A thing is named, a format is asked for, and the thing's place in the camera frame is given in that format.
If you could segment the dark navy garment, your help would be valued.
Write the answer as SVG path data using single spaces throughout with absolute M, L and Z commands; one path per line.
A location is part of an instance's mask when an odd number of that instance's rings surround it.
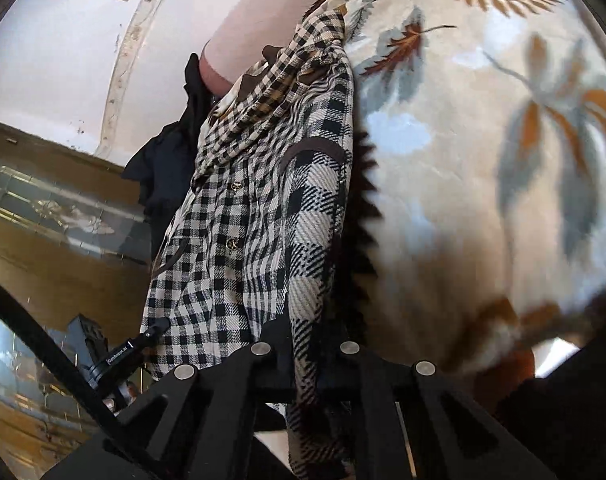
M 195 170 L 196 135 L 189 118 L 163 127 L 126 164 L 122 178 L 140 186 L 138 203 L 150 226 L 150 257 L 157 257 L 169 222 L 186 196 Z

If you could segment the black white checkered coat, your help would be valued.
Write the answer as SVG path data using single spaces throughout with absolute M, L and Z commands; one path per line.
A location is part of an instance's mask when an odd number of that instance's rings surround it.
M 289 454 L 301 479 L 345 474 L 316 399 L 312 354 L 353 164 L 354 81 L 343 36 L 341 12 L 312 14 L 212 110 L 142 318 L 144 327 L 169 320 L 148 360 L 162 377 L 183 363 L 222 363 L 288 315 L 297 388 L 287 409 Z

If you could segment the wooden wardrobe with glass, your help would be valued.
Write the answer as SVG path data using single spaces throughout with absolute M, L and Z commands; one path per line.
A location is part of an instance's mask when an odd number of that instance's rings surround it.
M 150 235 L 138 188 L 111 162 L 0 124 L 0 285 L 70 359 L 77 316 L 110 344 L 133 337 Z M 0 322 L 0 457 L 40 478 L 95 431 L 81 405 Z

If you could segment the leaf patterned plush blanket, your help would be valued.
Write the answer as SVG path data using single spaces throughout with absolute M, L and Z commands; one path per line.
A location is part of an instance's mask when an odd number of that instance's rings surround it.
M 361 151 L 333 303 L 352 339 L 473 376 L 606 324 L 606 35 L 580 0 L 343 6 Z

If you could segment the black garment under pillow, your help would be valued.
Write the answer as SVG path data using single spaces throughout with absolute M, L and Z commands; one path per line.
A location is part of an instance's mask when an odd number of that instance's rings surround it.
M 200 73 L 200 58 L 196 53 L 189 56 L 184 68 L 184 76 L 187 105 L 181 116 L 181 123 L 190 134 L 196 136 L 212 110 L 215 97 L 203 81 Z

